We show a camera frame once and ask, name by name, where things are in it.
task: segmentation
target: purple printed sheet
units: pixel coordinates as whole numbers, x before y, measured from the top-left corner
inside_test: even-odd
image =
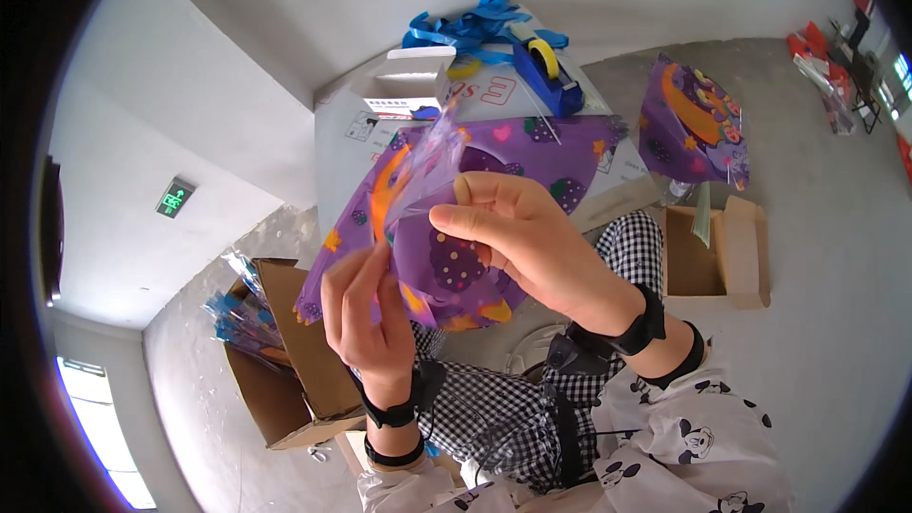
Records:
[[[741,107],[700,70],[659,53],[639,116],[639,154],[650,171],[685,183],[750,182]]]
[[[499,269],[485,268],[473,242],[438,232],[428,212],[455,203],[453,178],[476,170],[532,178],[570,214],[586,195],[602,154],[627,134],[618,115],[459,124],[450,123],[449,113],[430,127],[401,128],[355,191],[295,303],[304,324],[322,318],[323,272],[378,238],[392,245],[390,271],[399,278],[410,319],[448,331],[507,321],[525,292]],[[380,320],[376,302],[371,318]]]

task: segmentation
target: black and white gingham fabric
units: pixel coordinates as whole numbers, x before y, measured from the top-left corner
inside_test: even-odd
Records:
[[[632,283],[643,283],[661,296],[662,234],[645,212],[621,217],[601,235],[597,252],[609,268]],[[418,357],[442,344],[444,333],[414,324]],[[545,368],[541,382],[468,364],[443,362],[447,380],[432,413],[418,419],[421,432],[459,462],[473,458],[482,469],[508,475],[535,493],[560,488],[560,445],[554,401],[544,394],[551,383],[575,407],[583,468],[599,457],[590,417],[605,382],[624,368],[615,355],[606,374],[576,376]]]

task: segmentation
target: green exit sign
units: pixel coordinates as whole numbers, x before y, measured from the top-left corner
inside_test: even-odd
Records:
[[[171,181],[171,186],[165,191],[165,196],[161,197],[156,212],[173,219],[183,208],[183,204],[187,202],[194,190],[196,190],[195,186],[187,181],[180,180],[178,177],[174,177],[174,180]]]

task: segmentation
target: mickey mouse print shirt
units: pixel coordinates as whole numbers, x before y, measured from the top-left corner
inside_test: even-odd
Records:
[[[546,496],[499,475],[471,490],[425,459],[359,477],[365,511],[386,513],[766,513],[789,511],[792,489],[770,439],[769,416],[725,382],[718,356],[665,390],[625,367],[592,409],[598,482]],[[463,478],[473,481],[474,475]]]

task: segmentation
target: shirt sleeve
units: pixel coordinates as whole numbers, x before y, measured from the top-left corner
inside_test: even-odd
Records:
[[[792,490],[770,438],[771,421],[724,380],[712,350],[665,390],[626,367],[606,385],[600,431],[618,434],[593,465],[618,513],[789,511]]]
[[[409,469],[365,470],[358,478],[358,492],[365,513],[423,513],[439,503],[441,494],[455,495],[456,485],[446,468],[425,456]]]

